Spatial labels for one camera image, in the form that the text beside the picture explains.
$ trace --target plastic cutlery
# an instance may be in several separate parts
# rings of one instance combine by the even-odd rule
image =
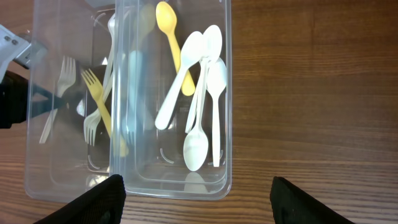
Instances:
[[[106,65],[105,75],[104,75],[104,86],[106,86],[110,80],[110,76],[112,73],[112,66],[113,66],[113,58],[114,58],[114,30],[115,30],[115,14],[109,19],[108,22],[108,29],[109,33],[111,34],[112,44],[111,44],[111,51],[109,52],[108,57],[108,64]]]
[[[94,73],[89,69],[88,71],[84,71],[81,73],[85,83],[87,84],[87,88],[90,91],[91,96],[97,104],[99,112],[101,113],[102,119],[105,124],[106,131],[108,132],[109,137],[111,138],[112,127],[111,127],[111,115],[105,107],[104,101],[102,100],[104,97],[103,87],[98,80],[98,78],[94,75]],[[120,156],[125,157],[128,154],[128,148],[126,146],[126,142],[121,137],[121,147],[120,147]]]
[[[220,113],[218,111],[218,98],[224,91],[227,82],[226,65],[219,58],[217,62],[210,67],[207,90],[213,99],[213,128],[212,128],[212,146],[213,146],[213,165],[220,166]]]
[[[206,69],[207,62],[204,61],[201,64],[203,64],[204,68]],[[206,93],[206,85],[198,86],[198,88],[202,88],[202,93]],[[209,148],[209,141],[203,128],[201,127],[204,100],[204,94],[199,94],[197,104],[197,123],[184,140],[183,156],[185,165],[187,165],[190,171],[196,171],[203,165]]]
[[[173,8],[169,4],[167,4],[167,2],[161,1],[156,6],[156,20],[159,29],[164,34],[166,34],[167,38],[169,39],[175,70],[178,73],[181,66],[181,50],[180,46],[178,46],[177,38],[175,37],[177,16],[175,15]],[[193,92],[195,92],[195,84],[189,71],[187,71],[187,74],[185,75],[181,90],[182,94],[184,94],[185,96],[192,96]]]
[[[62,97],[64,92],[76,82],[76,62],[75,59],[64,57],[62,60],[61,75],[57,83],[57,96]],[[47,119],[42,136],[40,137],[40,144],[44,144],[49,137],[52,123],[58,110],[52,110]]]
[[[104,81],[103,81],[104,84],[103,86],[105,87],[104,98],[103,98],[104,101],[108,99],[109,93],[111,92],[113,85],[112,67],[113,67],[113,58],[114,58],[115,17],[116,15],[113,14],[108,21],[108,29],[109,33],[111,34],[112,43],[111,43],[111,51],[109,52],[108,64],[106,65]],[[99,109],[95,110],[92,114],[87,116],[83,122],[83,132],[85,135],[85,141],[91,146],[95,145],[96,130],[100,122],[101,122],[101,113]]]
[[[178,94],[180,93],[180,88],[185,78],[185,74],[190,67],[199,62],[199,60],[202,58],[204,48],[205,40],[203,35],[198,31],[193,32],[185,41],[181,51],[180,70],[175,77],[175,80],[170,87],[170,90],[167,93],[167,96],[160,107],[159,113],[155,120],[156,128],[159,130],[164,130],[167,128],[174,110],[175,102],[177,101]]]
[[[104,89],[104,95],[103,95],[103,101],[105,102],[106,99],[108,99],[109,94],[111,93],[112,86],[113,86],[113,76],[114,73],[112,72],[111,77],[109,78],[110,82],[107,83]],[[101,122],[101,113],[100,110],[97,109],[95,110],[92,114],[86,117],[84,120],[84,135],[85,135],[85,141],[87,144],[91,146],[95,146],[95,136],[96,136],[96,130],[98,124]]]
[[[218,26],[212,25],[207,28],[205,33],[203,34],[205,38],[205,43],[206,43],[206,49],[205,49],[205,55],[202,58],[203,60],[207,60],[209,63],[208,67],[211,67],[220,57],[221,49],[223,47],[223,36],[221,34],[221,30]],[[208,70],[206,70],[204,73],[201,72],[199,81],[198,81],[198,86],[202,86],[203,84],[203,76],[207,76]],[[193,122],[195,120],[195,116],[197,113],[197,101],[198,101],[198,94],[203,94],[201,92],[202,88],[197,88],[195,91],[195,94],[193,95],[192,102],[191,102],[191,107],[189,109],[189,114],[188,114],[188,119],[187,119],[187,125],[185,127],[185,132],[189,133],[192,129]]]

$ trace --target clear plastic bin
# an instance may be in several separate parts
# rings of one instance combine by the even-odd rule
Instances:
[[[58,110],[45,144],[39,140],[50,113],[33,117],[33,110],[43,109],[34,108],[35,102],[45,98],[30,89],[25,191],[33,198],[69,202],[109,175],[110,140],[103,122],[97,129],[95,147],[89,147],[84,139],[84,118],[96,105],[80,71],[92,68],[99,79],[104,74],[102,64],[111,49],[108,21],[114,14],[114,1],[92,2],[35,0],[33,44],[40,42],[48,52],[34,65],[31,84],[56,93],[64,57],[76,60],[76,82],[63,95],[68,104]],[[49,100],[54,107],[54,98]]]
[[[169,0],[177,15],[175,30],[182,47],[193,31],[218,25],[223,34],[221,58],[228,70],[228,84],[221,94],[221,160],[213,167],[211,155],[212,99],[206,94],[203,129],[209,139],[204,165],[190,172],[183,159],[185,125],[192,96],[180,94],[168,129],[160,131],[153,120],[176,76],[167,36],[159,30],[155,9],[159,0],[118,0],[116,84],[113,115],[111,174],[124,177],[126,191],[134,194],[195,200],[218,200],[232,180],[232,72],[231,8],[226,0]],[[196,83],[200,66],[190,69]],[[126,141],[127,153],[120,149]]]

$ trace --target plastic fork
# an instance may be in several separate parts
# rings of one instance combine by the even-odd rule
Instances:
[[[111,115],[109,114],[108,110],[105,107],[103,97],[104,97],[104,90],[103,87],[98,80],[98,78],[94,75],[91,69],[84,71],[81,73],[85,83],[87,84],[88,91],[90,92],[91,96],[93,97],[94,101],[97,104],[99,112],[101,113],[102,119],[105,124],[106,131],[108,132],[109,137],[111,138],[112,128],[111,128]],[[120,138],[120,152],[119,155],[121,157],[125,157],[128,155],[129,151],[126,146],[126,142],[121,137]]]
[[[57,83],[57,96],[62,97],[65,91],[70,88],[76,82],[76,62],[75,59],[70,57],[63,57],[61,75]],[[49,137],[52,124],[57,115],[58,110],[52,110],[50,116],[47,119],[42,136],[40,137],[40,144],[44,144]]]
[[[104,96],[103,96],[103,101],[105,102],[106,99],[108,98],[109,94],[111,93],[112,90],[112,85],[113,85],[113,74],[109,78],[106,83],[106,87],[104,89]],[[100,110],[97,109],[94,111],[94,113],[90,114],[89,116],[86,117],[84,123],[83,123],[83,132],[85,135],[85,141],[87,144],[90,144],[92,146],[95,145],[95,136],[96,136],[96,131],[97,127],[101,121],[101,113]]]

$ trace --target white plastic fork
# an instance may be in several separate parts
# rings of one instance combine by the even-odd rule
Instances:
[[[112,85],[113,85],[113,75],[114,75],[114,73],[112,72],[111,77],[106,82],[106,87],[104,88],[104,97],[103,97],[104,102],[106,101],[109,94],[111,93]],[[99,125],[100,122],[101,122],[101,113],[100,113],[99,109],[94,111],[94,113],[90,114],[84,121],[83,132],[85,135],[85,141],[87,144],[89,144],[91,146],[95,146],[95,134],[97,132],[97,126]]]
[[[70,57],[63,57],[61,75],[57,83],[57,97],[62,97],[64,92],[76,82],[76,62],[75,59]],[[57,114],[57,109],[50,112],[49,118],[45,123],[42,136],[40,137],[40,144],[44,144],[50,135],[52,124]]]

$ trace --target wood grain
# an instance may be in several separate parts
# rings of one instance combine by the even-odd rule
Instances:
[[[397,223],[398,2],[232,3],[231,192],[217,202],[130,196],[123,223],[273,223],[275,175],[353,222]],[[31,18],[30,1],[0,2],[13,32]],[[0,130],[0,223],[62,206],[25,194],[25,134],[25,124]]]

